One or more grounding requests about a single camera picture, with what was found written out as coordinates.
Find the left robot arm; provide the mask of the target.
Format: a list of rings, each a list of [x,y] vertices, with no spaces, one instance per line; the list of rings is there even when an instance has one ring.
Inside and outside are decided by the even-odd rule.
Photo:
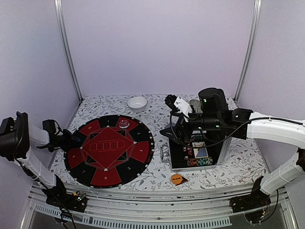
[[[60,207],[67,207],[71,197],[66,193],[61,179],[35,156],[31,143],[38,149],[48,149],[50,152],[61,149],[66,152],[77,142],[77,137],[69,130],[61,129],[53,119],[44,120],[42,128],[29,124],[26,112],[17,112],[16,118],[5,118],[0,125],[0,156],[17,162],[28,176],[42,184],[44,191],[52,195]]]

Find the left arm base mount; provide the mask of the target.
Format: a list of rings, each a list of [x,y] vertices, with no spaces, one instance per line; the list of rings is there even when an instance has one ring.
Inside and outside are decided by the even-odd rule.
[[[47,196],[46,203],[59,208],[66,208],[67,210],[84,213],[87,207],[88,198],[84,193],[76,191],[73,194],[51,194],[45,191]]]

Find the orange big blind button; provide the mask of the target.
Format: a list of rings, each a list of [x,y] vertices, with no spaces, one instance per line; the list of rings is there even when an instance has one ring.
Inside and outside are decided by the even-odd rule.
[[[175,184],[176,186],[179,185],[179,184],[181,184],[182,181],[183,181],[183,177],[182,177],[181,175],[179,175],[179,174],[173,174],[173,175],[171,176],[171,182],[172,182],[173,184]]]

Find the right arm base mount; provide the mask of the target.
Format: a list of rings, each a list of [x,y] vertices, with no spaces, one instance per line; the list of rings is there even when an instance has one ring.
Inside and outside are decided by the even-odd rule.
[[[270,196],[257,190],[247,195],[236,196],[229,200],[233,213],[247,211],[271,204]]]

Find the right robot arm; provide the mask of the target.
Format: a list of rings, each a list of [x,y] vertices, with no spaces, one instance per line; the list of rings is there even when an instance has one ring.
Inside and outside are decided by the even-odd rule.
[[[198,93],[200,112],[176,95],[165,98],[171,109],[170,117],[176,116],[175,125],[160,134],[181,146],[188,146],[194,131],[208,134],[207,147],[221,144],[230,137],[239,139],[264,139],[296,146],[297,152],[270,174],[257,182],[258,187],[246,198],[250,208],[264,202],[278,188],[293,181],[305,173],[305,123],[254,112],[250,109],[230,110],[222,89],[206,88]]]

